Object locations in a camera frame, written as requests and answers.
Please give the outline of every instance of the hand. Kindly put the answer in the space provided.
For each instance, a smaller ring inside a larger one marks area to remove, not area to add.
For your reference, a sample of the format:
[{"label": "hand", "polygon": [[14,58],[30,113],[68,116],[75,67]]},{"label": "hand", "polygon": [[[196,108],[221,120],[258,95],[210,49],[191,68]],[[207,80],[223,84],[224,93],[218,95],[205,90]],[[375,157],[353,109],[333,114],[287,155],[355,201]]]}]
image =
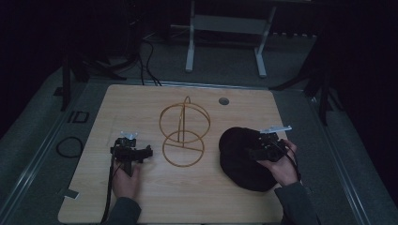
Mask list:
[{"label": "hand", "polygon": [[114,178],[112,180],[112,188],[117,198],[127,197],[135,199],[138,194],[140,186],[140,164],[134,166],[132,177],[128,176],[126,172],[118,168],[119,166],[114,164]]},{"label": "hand", "polygon": [[[297,151],[297,147],[288,140],[283,140],[287,147],[291,150],[287,152],[287,155],[294,159],[294,153]],[[261,165],[267,167],[275,180],[283,187],[288,186],[298,181],[295,167],[292,165],[287,157],[282,157],[277,162],[271,162],[268,160],[257,161]]]}]

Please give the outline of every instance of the black cap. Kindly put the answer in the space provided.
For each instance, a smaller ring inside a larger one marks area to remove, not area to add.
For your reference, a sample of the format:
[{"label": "black cap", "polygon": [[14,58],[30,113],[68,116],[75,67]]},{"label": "black cap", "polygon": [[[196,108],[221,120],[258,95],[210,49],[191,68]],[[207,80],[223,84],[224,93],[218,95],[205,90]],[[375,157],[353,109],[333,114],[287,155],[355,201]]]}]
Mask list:
[{"label": "black cap", "polygon": [[264,166],[249,159],[248,149],[260,149],[260,132],[231,127],[220,137],[220,165],[222,170],[241,188],[265,192],[277,182]]}]

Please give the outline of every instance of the sleeve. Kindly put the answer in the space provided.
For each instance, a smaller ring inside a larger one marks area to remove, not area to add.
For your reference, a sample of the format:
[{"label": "sleeve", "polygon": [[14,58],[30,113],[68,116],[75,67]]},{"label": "sleeve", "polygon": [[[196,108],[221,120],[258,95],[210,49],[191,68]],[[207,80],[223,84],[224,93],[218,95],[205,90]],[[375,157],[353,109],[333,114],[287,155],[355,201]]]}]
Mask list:
[{"label": "sleeve", "polygon": [[131,225],[137,224],[138,217],[141,214],[141,208],[138,203],[129,198],[118,198],[112,209],[108,220],[103,223],[106,225]]},{"label": "sleeve", "polygon": [[320,224],[307,191],[300,182],[276,188],[275,194],[283,208],[282,225]]}]

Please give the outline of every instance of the white metal leg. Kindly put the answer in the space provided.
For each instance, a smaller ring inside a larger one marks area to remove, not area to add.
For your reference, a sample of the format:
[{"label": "white metal leg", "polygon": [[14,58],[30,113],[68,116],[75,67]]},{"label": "white metal leg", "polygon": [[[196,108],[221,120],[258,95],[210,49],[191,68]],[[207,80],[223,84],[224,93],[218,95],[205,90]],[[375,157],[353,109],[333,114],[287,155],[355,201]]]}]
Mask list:
[{"label": "white metal leg", "polygon": [[191,21],[190,21],[190,45],[188,47],[187,64],[185,71],[193,71],[193,58],[195,53],[194,32],[195,29],[223,31],[245,34],[262,35],[261,43],[254,48],[255,60],[260,77],[266,77],[266,66],[263,59],[263,50],[269,34],[269,28],[275,15],[276,7],[271,9],[267,20],[226,18],[206,15],[195,16],[195,1],[191,0]]},{"label": "white metal leg", "polygon": [[190,46],[188,47],[187,64],[185,66],[186,72],[193,71],[193,57],[195,55],[195,43],[194,43],[194,20],[195,20],[195,1],[191,1],[191,21],[190,21]]},{"label": "white metal leg", "polygon": [[275,11],[276,7],[273,7],[271,12],[269,13],[268,21],[264,26],[264,32],[261,38],[261,43],[257,48],[254,48],[255,61],[257,62],[257,67],[258,67],[258,75],[262,78],[265,78],[267,76],[266,66],[264,64],[264,59],[263,59],[263,50],[264,46],[266,45],[266,40],[269,34],[269,28],[271,27]]}]

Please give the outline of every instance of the dark floor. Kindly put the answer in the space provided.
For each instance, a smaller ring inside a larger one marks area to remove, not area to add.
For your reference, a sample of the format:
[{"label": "dark floor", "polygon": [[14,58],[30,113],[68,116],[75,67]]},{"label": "dark floor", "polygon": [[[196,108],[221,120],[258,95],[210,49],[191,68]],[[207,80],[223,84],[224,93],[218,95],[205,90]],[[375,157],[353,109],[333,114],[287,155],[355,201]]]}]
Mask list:
[{"label": "dark floor", "polygon": [[[186,42],[164,43],[156,36],[146,39],[154,46],[150,71],[163,85],[221,88],[267,89],[288,81],[298,74],[314,44],[314,39],[306,37],[270,37],[263,54],[268,76],[262,79],[257,75],[253,49],[247,46],[199,44],[193,72],[186,73]],[[143,44],[145,61],[150,50],[150,45]],[[88,83],[73,82],[72,102],[65,112],[60,112],[61,97],[53,96],[54,89],[62,85],[61,70],[41,86],[0,141],[2,221],[59,224],[56,215],[62,197],[58,193],[68,187],[78,159],[61,158],[54,147],[70,135],[85,143],[108,85],[141,84],[137,65],[118,74],[128,80],[113,81],[93,73]],[[318,98],[302,93],[306,83],[273,93],[283,123],[294,128],[288,138],[302,149],[298,160],[303,183],[313,192],[322,224],[397,224],[398,211],[347,115],[330,103],[329,125],[323,126],[317,116]],[[146,73],[145,84],[153,85]],[[68,123],[72,111],[90,112],[89,120],[86,124]]]}]

